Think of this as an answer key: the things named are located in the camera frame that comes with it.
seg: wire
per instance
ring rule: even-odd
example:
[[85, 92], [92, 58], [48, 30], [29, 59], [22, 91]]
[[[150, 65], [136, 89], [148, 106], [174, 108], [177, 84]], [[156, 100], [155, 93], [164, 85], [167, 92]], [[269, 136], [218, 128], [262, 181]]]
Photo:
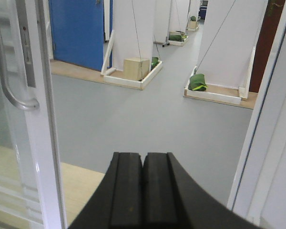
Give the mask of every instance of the wire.
[[138, 30], [137, 30], [137, 23], [135, 20], [135, 13], [134, 13], [134, 6], [133, 6], [133, 19], [134, 19], [134, 26], [135, 26], [135, 32], [137, 34], [137, 42], [138, 42], [138, 49], [139, 49], [139, 55], [140, 55], [140, 63], [141, 63], [141, 80], [143, 80], [143, 70], [142, 70], [142, 57], [141, 57], [141, 51], [140, 51], [140, 45], [139, 45], [139, 36], [138, 36]]
[[179, 19], [179, 10], [178, 10], [177, 0], [175, 0], [175, 3], [176, 3], [176, 9], [177, 9], [177, 16], [178, 16], [178, 23], [179, 23], [179, 31], [181, 31], [181, 25], [180, 25], [180, 19]]
[[211, 41], [211, 44], [209, 45], [209, 47], [208, 47], [208, 49], [206, 50], [206, 52], [205, 52], [205, 54], [204, 54], [203, 58], [201, 59], [200, 63], [198, 64], [198, 66], [197, 66], [197, 68], [196, 68], [196, 71], [199, 69], [199, 67], [200, 67], [201, 63], [204, 61], [205, 56], [206, 56], [206, 55], [207, 55], [207, 53], [209, 52], [209, 50], [210, 50], [210, 48], [211, 48], [211, 46], [212, 46], [212, 44], [213, 44], [213, 42], [214, 42], [215, 38], [217, 37], [217, 35], [218, 35], [218, 33], [219, 33], [219, 31], [220, 31], [221, 27], [223, 26], [223, 24], [224, 24], [224, 22], [225, 22], [226, 18], [228, 17], [228, 15], [229, 15], [229, 13], [230, 13], [230, 11], [231, 11], [232, 7], [234, 6], [235, 2], [236, 2], [236, 0], [234, 0], [234, 2], [233, 2], [233, 4], [232, 4], [232, 6], [230, 7], [230, 9], [229, 9], [229, 11], [228, 11], [227, 15], [225, 16], [225, 18], [224, 18], [223, 22], [221, 23], [221, 25], [220, 25], [220, 27], [219, 27], [218, 31], [217, 31], [217, 32], [216, 32], [216, 34], [215, 34], [215, 36], [214, 36], [213, 40]]
[[156, 36], [153, 35], [153, 38], [154, 38], [154, 43], [156, 44], [156, 48], [157, 48], [157, 52], [158, 52], [158, 56], [159, 56], [159, 60], [160, 60], [161, 57], [160, 57], [160, 52], [159, 52], [159, 49], [158, 49], [158, 44], [157, 44], [157, 42], [156, 42]]

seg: door handle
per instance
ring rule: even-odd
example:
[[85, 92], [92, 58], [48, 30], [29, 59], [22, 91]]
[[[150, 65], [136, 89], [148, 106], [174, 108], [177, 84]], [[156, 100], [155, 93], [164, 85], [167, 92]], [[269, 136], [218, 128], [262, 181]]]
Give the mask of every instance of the door handle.
[[1, 31], [0, 31], [0, 81], [5, 97], [15, 107], [24, 111], [33, 111], [39, 108], [39, 102], [37, 101], [37, 99], [33, 98], [25, 101], [17, 99], [10, 89], [8, 80], [8, 68], [6, 63], [6, 56], [5, 56]]

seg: door frame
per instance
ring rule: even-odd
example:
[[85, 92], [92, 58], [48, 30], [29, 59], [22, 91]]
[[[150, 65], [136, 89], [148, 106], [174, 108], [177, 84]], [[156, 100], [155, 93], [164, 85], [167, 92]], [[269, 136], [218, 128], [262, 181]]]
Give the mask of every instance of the door frame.
[[278, 163], [265, 158], [286, 97], [286, 2], [277, 31], [227, 204], [229, 209], [254, 222], [258, 216], [248, 217], [249, 211], [261, 212], [264, 206], [263, 201], [252, 203], [260, 199], [254, 198], [257, 183], [265, 182], [263, 191], [259, 192], [262, 195], [268, 193], [271, 183], [271, 180], [259, 180], [261, 172], [265, 164]]
[[50, 8], [49, 8], [49, 0], [43, 0], [43, 15], [45, 18], [46, 25], [46, 34], [47, 34], [47, 47], [48, 47], [48, 55], [49, 59], [54, 59], [53, 53], [53, 41], [52, 41], [52, 32], [51, 32], [51, 20], [50, 20]]
[[45, 229], [66, 228], [60, 157], [54, 120], [50, 61], [43, 0], [25, 0], [36, 88], [30, 88], [40, 108], [26, 112], [30, 146]]

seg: green bag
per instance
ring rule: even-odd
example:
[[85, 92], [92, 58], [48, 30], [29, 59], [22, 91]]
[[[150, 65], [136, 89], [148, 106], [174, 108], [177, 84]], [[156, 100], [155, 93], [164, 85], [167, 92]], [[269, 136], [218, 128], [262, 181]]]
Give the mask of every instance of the green bag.
[[168, 39], [175, 42], [184, 42], [184, 39], [182, 39], [181, 35], [170, 35]]
[[204, 74], [195, 74], [191, 76], [189, 90], [202, 92], [205, 91], [207, 87], [204, 80]]
[[152, 57], [152, 69], [155, 68], [155, 66], [157, 66], [159, 63], [159, 58], [158, 57]]

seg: wooden frame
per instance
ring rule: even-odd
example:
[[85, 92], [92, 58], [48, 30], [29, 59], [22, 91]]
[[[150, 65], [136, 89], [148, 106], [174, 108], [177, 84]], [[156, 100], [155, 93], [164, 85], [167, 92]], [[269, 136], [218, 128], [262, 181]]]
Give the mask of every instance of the wooden frame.
[[101, 75], [110, 75], [111, 73], [113, 73], [116, 70], [116, 68], [107, 69], [107, 67], [109, 67], [109, 64], [110, 64], [110, 55], [111, 55], [111, 51], [112, 51], [112, 47], [113, 47], [113, 42], [114, 42], [114, 30], [112, 30], [112, 32], [111, 32], [107, 51], [106, 51], [106, 54], [104, 57]]
[[254, 63], [254, 58], [255, 58], [255, 51], [256, 51], [256, 47], [254, 46], [252, 53], [251, 53], [247, 77], [245, 78], [244, 86], [238, 87], [239, 97], [244, 98], [244, 99], [247, 99], [248, 94], [249, 94], [249, 86], [250, 86], [251, 74], [252, 74], [253, 63]]
[[113, 72], [117, 70], [116, 68], [113, 68], [113, 67], [107, 69], [110, 63], [110, 55], [112, 52], [113, 42], [114, 42], [114, 30], [112, 30], [112, 33], [109, 39], [109, 43], [108, 43], [107, 51], [104, 57], [102, 71], [101, 71], [101, 75], [104, 77], [104, 82], [119, 85], [119, 86], [144, 90], [144, 88], [149, 84], [149, 82], [163, 68], [163, 62], [159, 61], [158, 65], [152, 71], [150, 71], [148, 75], [142, 81], [127, 80], [127, 79], [123, 79], [119, 77], [110, 76]]
[[110, 75], [104, 75], [104, 82], [116, 84], [123, 87], [130, 87], [134, 89], [144, 90], [144, 88], [149, 84], [149, 82], [158, 74], [158, 72], [162, 68], [163, 68], [163, 62], [159, 61], [158, 65], [150, 73], [148, 73], [148, 75], [142, 81], [126, 80], [123, 78], [118, 78]]
[[[180, 32], [175, 32], [175, 31], [171, 31], [169, 32], [169, 35], [181, 35]], [[177, 41], [171, 41], [171, 40], [168, 40], [169, 44], [171, 45], [176, 45], [176, 46], [184, 46], [189, 40], [189, 36], [187, 36], [187, 38], [185, 38], [185, 40], [183, 42], [177, 42]]]
[[[196, 67], [193, 69], [191, 75], [194, 74], [195, 70], [196, 70]], [[236, 105], [240, 105], [241, 103], [241, 98], [236, 97], [236, 96], [218, 94], [218, 93], [213, 93], [213, 92], [191, 91], [188, 89], [189, 84], [190, 84], [190, 80], [188, 80], [184, 88], [184, 97], [213, 101], [217, 103], [227, 103], [227, 104], [236, 104]]]
[[186, 28], [186, 29], [188, 31], [196, 32], [197, 30], [199, 30], [199, 25], [197, 25], [195, 29], [192, 29], [192, 28]]

